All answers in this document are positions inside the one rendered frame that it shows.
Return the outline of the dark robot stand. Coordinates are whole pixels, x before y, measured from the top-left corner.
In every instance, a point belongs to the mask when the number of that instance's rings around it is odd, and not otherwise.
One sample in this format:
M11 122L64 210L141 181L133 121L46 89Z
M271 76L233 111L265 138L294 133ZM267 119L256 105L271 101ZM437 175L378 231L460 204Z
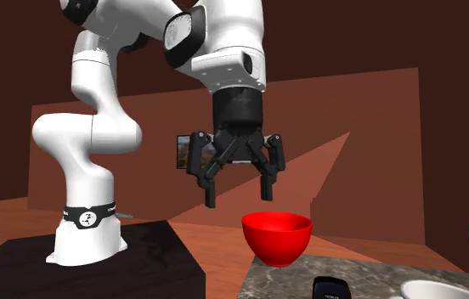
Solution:
M124 225L128 248L101 262L45 261L54 236L0 245L0 299L206 299L206 274L166 221Z

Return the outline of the red bowl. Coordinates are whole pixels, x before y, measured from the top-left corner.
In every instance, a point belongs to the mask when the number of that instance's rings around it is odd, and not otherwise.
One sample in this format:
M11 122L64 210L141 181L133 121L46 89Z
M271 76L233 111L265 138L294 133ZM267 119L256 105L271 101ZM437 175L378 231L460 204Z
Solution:
M253 212L241 219L246 243L265 264L287 267L308 246L313 222L290 212Z

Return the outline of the framed landscape wall picture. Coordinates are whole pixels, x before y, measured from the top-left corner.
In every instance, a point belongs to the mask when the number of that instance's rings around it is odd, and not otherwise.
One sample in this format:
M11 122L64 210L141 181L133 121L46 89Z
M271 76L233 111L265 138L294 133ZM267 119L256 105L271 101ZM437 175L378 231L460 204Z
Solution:
M189 138L189 135L177 136L177 169L187 168ZM215 154L212 143L206 144L201 150L201 167L204 168Z

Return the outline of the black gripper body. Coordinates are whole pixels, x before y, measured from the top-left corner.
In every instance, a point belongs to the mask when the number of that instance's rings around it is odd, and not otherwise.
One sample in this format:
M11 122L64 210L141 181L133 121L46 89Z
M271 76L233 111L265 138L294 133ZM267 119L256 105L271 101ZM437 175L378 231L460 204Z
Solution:
M228 162L251 161L251 141L263 147L263 94L254 88L224 88L213 96L213 147L222 155L231 152Z

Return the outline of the black phone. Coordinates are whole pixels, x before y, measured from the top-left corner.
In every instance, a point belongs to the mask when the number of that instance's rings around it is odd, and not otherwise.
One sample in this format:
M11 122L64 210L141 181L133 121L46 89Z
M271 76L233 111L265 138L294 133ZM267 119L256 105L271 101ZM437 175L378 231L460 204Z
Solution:
M331 276L314 278L312 299L352 299L348 283Z

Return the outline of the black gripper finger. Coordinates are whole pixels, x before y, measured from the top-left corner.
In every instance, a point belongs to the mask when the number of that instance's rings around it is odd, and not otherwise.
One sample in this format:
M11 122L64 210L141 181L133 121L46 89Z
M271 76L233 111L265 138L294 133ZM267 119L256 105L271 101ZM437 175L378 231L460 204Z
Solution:
M202 149L209 143L213 144L216 154L205 167L201 167ZM214 177L222 166L228 163L240 146L240 140L234 137L221 137L219 141L212 139L203 131L196 131L189 136L189 150L186 172L196 177L197 184L205 191L205 206L216 207L216 190Z
M262 134L247 141L251 153L251 163L260 172L261 199L273 199L273 184L277 173L285 170L285 154L282 138L273 134L265 138Z

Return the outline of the white bowl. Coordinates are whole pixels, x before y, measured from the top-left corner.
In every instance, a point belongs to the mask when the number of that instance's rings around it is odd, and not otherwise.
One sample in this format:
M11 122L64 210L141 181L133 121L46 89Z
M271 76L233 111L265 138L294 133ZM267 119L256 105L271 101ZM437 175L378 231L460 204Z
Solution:
M410 280L401 285L403 299L469 299L469 291L431 280Z

